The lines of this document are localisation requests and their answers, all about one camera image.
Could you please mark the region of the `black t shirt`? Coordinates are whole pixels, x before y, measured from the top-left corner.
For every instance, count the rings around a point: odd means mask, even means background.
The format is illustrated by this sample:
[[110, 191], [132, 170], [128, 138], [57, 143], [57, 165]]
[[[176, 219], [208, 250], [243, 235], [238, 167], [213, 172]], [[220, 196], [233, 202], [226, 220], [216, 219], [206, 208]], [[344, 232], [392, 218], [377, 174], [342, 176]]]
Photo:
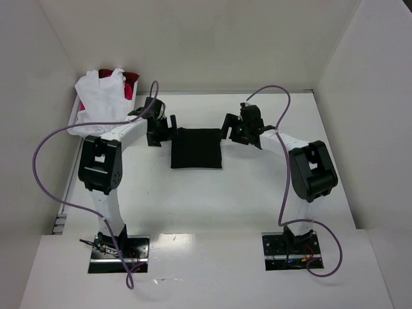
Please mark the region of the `black t shirt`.
[[172, 137], [171, 169], [222, 169], [221, 129], [178, 128]]

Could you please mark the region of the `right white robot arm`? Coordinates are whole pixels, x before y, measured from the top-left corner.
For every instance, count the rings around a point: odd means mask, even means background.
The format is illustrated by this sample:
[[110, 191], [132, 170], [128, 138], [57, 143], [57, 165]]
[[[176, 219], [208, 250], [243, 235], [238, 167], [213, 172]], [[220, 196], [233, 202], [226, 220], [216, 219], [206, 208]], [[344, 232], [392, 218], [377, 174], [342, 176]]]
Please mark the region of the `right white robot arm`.
[[338, 178], [326, 144], [307, 142], [279, 130], [279, 124], [264, 125], [256, 105], [242, 103], [240, 115], [226, 114], [222, 138], [253, 145], [286, 160], [286, 186], [278, 224], [286, 246], [304, 246], [312, 236], [316, 208], [337, 186]]

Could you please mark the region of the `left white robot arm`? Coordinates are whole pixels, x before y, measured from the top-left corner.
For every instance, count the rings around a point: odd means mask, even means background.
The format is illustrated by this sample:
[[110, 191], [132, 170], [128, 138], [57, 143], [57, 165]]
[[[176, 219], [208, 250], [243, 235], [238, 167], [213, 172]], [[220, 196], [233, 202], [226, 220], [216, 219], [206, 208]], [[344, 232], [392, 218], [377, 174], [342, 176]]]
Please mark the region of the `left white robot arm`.
[[141, 137], [146, 137], [148, 145], [154, 147], [171, 139], [165, 109], [164, 102], [147, 97], [144, 107], [130, 112], [125, 124], [84, 139], [78, 176], [99, 213], [97, 247], [123, 251], [130, 244], [117, 192], [123, 176], [122, 153]]

